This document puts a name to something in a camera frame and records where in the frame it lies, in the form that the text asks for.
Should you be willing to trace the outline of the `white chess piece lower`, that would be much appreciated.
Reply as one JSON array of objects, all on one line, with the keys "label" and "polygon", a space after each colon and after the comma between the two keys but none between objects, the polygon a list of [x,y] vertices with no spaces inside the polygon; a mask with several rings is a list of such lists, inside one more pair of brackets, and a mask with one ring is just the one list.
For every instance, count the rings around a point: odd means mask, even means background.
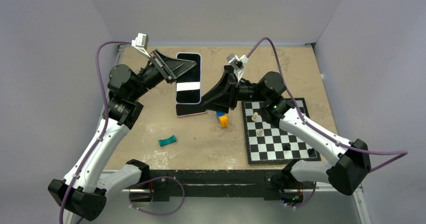
[{"label": "white chess piece lower", "polygon": [[257,131],[257,135],[259,135],[259,136],[263,136],[263,135],[264,135],[264,129],[259,129],[259,130]]}]

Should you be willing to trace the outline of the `black base frame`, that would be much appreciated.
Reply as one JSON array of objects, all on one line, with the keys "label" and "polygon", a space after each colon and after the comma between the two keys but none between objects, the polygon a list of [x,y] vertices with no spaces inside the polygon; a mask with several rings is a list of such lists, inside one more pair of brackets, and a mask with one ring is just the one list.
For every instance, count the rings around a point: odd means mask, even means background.
[{"label": "black base frame", "polygon": [[[144,180],[154,179],[152,184]],[[313,182],[298,183],[282,170],[151,170],[134,185],[153,192],[154,201],[171,197],[241,197],[280,200],[291,193],[312,190]]]}]

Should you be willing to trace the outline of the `teal curved piece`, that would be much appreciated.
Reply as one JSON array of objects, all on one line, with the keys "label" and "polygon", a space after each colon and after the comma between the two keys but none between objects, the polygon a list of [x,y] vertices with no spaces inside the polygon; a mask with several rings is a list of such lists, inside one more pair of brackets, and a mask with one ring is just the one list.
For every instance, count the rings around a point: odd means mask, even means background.
[{"label": "teal curved piece", "polygon": [[177,142],[177,138],[176,138],[175,135],[172,135],[171,137],[166,138],[166,139],[158,140],[158,143],[159,143],[160,147],[163,147],[163,146],[175,143],[175,142]]}]

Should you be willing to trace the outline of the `black chess piece corner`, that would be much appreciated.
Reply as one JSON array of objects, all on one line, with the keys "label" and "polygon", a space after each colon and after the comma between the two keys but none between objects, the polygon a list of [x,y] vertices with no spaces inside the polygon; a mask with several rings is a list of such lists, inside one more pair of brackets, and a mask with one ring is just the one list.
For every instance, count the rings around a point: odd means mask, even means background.
[{"label": "black chess piece corner", "polygon": [[314,156],[315,155],[315,149],[311,148],[307,150],[307,153],[309,156]]}]

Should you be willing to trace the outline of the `black chess piece lower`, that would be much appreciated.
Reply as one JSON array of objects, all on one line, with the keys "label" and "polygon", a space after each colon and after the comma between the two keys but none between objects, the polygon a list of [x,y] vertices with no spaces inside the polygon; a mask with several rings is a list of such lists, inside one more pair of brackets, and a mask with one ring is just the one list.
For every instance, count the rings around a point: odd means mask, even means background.
[{"label": "black chess piece lower", "polygon": [[291,145],[290,144],[283,144],[282,148],[283,148],[284,151],[289,151],[289,150],[291,150]]}]

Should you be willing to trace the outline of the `blue and orange block toy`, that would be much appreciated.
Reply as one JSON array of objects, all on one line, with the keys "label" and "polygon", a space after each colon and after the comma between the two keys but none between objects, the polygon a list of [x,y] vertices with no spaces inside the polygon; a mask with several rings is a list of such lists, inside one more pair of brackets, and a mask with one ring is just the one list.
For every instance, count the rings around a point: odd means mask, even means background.
[{"label": "blue and orange block toy", "polygon": [[229,120],[225,113],[217,111],[216,116],[221,128],[226,128],[229,125]]}]

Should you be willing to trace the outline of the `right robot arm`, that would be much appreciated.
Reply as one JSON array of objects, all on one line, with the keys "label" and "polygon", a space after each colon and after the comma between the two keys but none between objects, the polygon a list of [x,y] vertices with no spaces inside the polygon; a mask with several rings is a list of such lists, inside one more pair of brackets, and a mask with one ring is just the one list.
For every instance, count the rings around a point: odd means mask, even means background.
[{"label": "right robot arm", "polygon": [[295,102],[286,100],[283,78],[278,72],[267,72],[258,83],[237,82],[234,73],[225,71],[219,82],[201,97],[207,110],[228,113],[239,101],[260,101],[262,120],[273,127],[293,134],[318,151],[326,164],[292,160],[283,168],[282,181],[288,187],[300,182],[330,184],[344,195],[352,195],[371,172],[367,144],[357,139],[350,141],[324,129],[305,115],[298,113]]}]

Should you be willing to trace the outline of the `white chess piece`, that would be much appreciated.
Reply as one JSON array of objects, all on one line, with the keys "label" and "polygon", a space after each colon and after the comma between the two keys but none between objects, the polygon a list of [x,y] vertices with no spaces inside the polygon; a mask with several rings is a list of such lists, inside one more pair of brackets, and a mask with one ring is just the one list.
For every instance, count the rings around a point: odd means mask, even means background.
[{"label": "white chess piece", "polygon": [[264,129],[259,129],[259,130],[257,131],[257,135],[259,135],[259,136],[263,136],[263,135],[264,135]]},{"label": "white chess piece", "polygon": [[253,122],[256,122],[257,119],[258,119],[258,113],[254,112],[253,115],[252,115],[252,117],[251,117],[251,119],[252,119]]}]

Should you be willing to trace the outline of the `white chess piece left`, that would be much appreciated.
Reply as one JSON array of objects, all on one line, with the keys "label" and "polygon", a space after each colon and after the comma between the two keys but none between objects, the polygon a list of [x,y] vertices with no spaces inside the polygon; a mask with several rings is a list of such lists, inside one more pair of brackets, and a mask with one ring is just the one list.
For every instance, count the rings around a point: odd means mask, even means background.
[{"label": "white chess piece left", "polygon": [[251,119],[252,119],[253,122],[256,122],[257,119],[258,119],[258,113],[254,112],[253,115],[252,115],[252,117],[251,117]]}]

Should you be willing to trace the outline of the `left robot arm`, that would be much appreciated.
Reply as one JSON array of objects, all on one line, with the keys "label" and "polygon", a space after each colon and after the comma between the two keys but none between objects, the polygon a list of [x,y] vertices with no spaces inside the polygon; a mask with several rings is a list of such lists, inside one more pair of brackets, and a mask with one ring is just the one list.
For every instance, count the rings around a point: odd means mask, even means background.
[{"label": "left robot arm", "polygon": [[110,70],[109,99],[104,103],[99,128],[73,168],[48,186],[60,206],[60,223],[92,221],[103,211],[106,202],[122,190],[152,184],[149,166],[135,159],[105,178],[101,178],[101,174],[139,117],[143,109],[139,98],[162,81],[173,83],[195,65],[194,61],[172,58],[154,50],[148,54],[147,66],[139,73],[124,64]]}]

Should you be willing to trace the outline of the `chessboard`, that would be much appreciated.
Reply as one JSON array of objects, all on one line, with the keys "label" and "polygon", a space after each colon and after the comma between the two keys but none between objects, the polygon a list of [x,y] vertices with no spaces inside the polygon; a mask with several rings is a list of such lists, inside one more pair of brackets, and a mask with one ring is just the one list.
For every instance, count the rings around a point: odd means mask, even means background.
[{"label": "chessboard", "polygon": [[[245,143],[248,163],[261,164],[287,164],[292,160],[320,161],[321,155],[315,150],[314,156],[309,156],[308,149],[312,147],[295,135],[276,128],[258,116],[256,122],[251,117],[258,112],[263,102],[243,101],[241,103],[243,126],[245,130]],[[264,129],[264,135],[257,135],[259,129]],[[291,150],[284,151],[283,144],[290,144]]]}]

